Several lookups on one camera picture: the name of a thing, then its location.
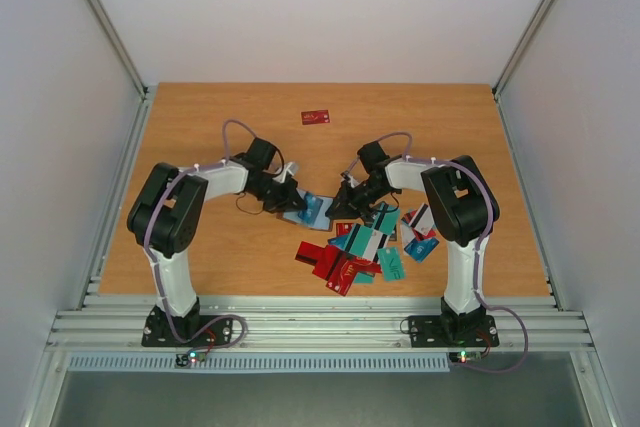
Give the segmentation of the brown leather card holder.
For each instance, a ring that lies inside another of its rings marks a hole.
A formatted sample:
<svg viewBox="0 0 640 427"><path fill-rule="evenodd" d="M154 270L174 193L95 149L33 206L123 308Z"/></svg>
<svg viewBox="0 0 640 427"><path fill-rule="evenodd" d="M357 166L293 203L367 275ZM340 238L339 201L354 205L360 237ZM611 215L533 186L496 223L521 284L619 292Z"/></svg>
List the brown leather card holder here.
<svg viewBox="0 0 640 427"><path fill-rule="evenodd" d="M276 218L312 230L330 231L333 221L327 216L327 211L333 203L333 198L317 196L302 189L299 189L298 193L306 202L307 208L301 211L279 213Z"/></svg>

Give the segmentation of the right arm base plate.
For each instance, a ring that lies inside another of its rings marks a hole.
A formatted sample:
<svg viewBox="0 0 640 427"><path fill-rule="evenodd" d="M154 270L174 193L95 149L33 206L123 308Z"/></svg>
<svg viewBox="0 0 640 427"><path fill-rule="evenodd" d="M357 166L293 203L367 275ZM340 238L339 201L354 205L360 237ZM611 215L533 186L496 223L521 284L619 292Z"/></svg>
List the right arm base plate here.
<svg viewBox="0 0 640 427"><path fill-rule="evenodd" d="M413 348L498 347L500 339L492 316L479 322L457 325L440 315L416 315L408 320L408 335Z"/></svg>

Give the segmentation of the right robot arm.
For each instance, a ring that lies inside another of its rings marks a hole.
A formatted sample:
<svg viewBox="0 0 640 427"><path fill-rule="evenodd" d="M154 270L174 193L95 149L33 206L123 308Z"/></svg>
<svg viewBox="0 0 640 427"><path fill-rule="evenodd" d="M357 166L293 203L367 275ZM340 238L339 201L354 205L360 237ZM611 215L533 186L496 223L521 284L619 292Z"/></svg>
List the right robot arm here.
<svg viewBox="0 0 640 427"><path fill-rule="evenodd" d="M347 171L327 216L332 220L367 218L373 205L403 190L426 194L436 230L447 241L448 278L439 329L450 343L473 336L486 317L484 256L500 215L498 203L468 155L452 160L389 156L378 141L357 152L368 177L357 184Z"/></svg>

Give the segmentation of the teal card with stripe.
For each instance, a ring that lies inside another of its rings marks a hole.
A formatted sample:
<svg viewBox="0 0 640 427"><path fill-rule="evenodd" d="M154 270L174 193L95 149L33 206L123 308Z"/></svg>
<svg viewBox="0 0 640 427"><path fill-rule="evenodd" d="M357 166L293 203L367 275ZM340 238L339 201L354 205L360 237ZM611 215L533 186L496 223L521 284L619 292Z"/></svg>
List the teal card with stripe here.
<svg viewBox="0 0 640 427"><path fill-rule="evenodd" d="M398 206L390 206L386 202L381 202L375 208L371 227L382 234L391 236L395 231L399 216Z"/></svg>

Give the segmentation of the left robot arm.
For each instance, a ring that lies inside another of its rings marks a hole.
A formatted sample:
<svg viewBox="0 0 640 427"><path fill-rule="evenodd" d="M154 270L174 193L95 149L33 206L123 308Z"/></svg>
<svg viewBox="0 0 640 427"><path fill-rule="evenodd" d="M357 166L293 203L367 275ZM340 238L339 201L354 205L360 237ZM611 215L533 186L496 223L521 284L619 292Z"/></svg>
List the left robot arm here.
<svg viewBox="0 0 640 427"><path fill-rule="evenodd" d="M303 211L307 204L298 192L297 171L295 162L286 162L279 148L261 138L213 164L180 168L160 162L151 169L127 217L156 288L146 337L189 345L213 324L200 314L188 258L204 204L249 194L271 214Z"/></svg>

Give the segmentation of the blue card bottom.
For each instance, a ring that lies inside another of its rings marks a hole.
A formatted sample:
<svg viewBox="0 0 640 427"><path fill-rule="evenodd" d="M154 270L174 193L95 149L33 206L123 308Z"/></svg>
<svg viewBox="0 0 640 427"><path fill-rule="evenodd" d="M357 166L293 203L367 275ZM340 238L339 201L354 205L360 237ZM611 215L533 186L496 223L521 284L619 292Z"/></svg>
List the blue card bottom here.
<svg viewBox="0 0 640 427"><path fill-rule="evenodd" d="M316 221L321 210L324 207L329 207L331 201L332 201L331 198L316 196L311 192L306 192L306 202L307 202L308 208L304 211L300 211L298 213L298 217L305 224L313 224Z"/></svg>

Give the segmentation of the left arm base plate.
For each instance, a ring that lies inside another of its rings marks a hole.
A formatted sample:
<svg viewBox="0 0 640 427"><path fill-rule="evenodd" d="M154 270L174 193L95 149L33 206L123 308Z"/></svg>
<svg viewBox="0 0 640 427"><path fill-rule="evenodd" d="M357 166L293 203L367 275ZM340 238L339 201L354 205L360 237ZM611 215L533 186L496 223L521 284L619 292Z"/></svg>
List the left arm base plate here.
<svg viewBox="0 0 640 427"><path fill-rule="evenodd" d="M226 346L231 342L233 321L217 320L216 316L199 316L192 318L174 318L174 327L180 342L173 334L169 321L162 311L153 311L145 321L141 345L147 348L204 348Z"/></svg>

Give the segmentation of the teal card bottom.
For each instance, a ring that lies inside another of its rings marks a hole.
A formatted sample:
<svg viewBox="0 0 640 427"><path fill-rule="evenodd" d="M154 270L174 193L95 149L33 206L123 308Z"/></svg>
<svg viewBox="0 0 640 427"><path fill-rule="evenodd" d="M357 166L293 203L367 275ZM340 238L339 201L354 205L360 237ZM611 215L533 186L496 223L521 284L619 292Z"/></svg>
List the teal card bottom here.
<svg viewBox="0 0 640 427"><path fill-rule="evenodd" d="M362 224L355 224L347 238L344 250L350 254L363 257L374 230Z"/></svg>

